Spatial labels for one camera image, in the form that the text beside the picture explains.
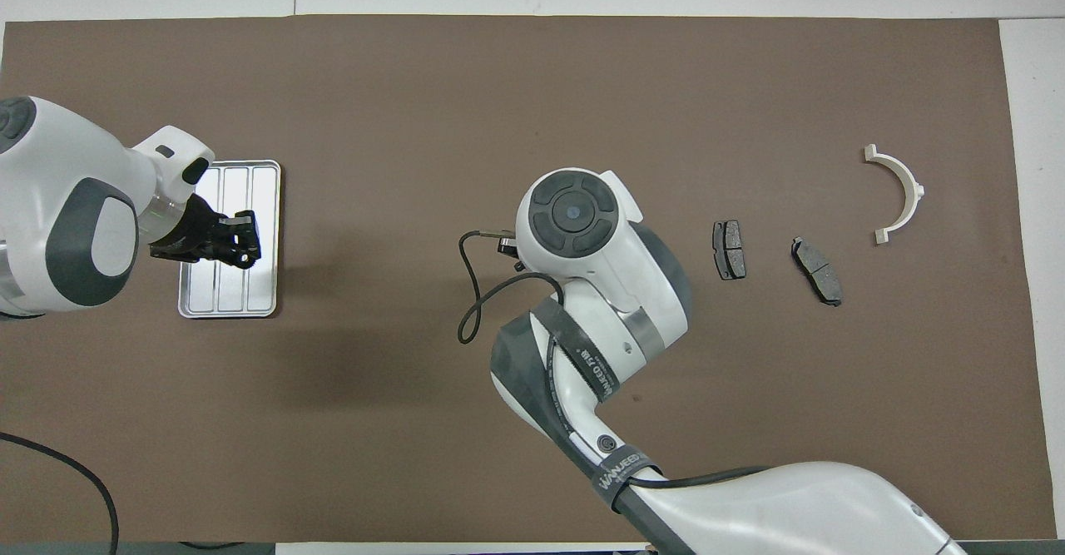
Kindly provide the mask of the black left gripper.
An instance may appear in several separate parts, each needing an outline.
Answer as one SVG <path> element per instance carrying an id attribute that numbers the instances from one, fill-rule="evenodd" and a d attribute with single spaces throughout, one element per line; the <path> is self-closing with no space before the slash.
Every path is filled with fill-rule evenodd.
<path id="1" fill-rule="evenodd" d="M 258 236 L 253 211 L 237 211 L 225 217 L 201 196 L 191 195 L 171 232 L 150 244 L 150 255 L 187 263 L 220 260 L 225 265 L 237 265 L 242 263 L 242 248 L 235 236 Z"/>

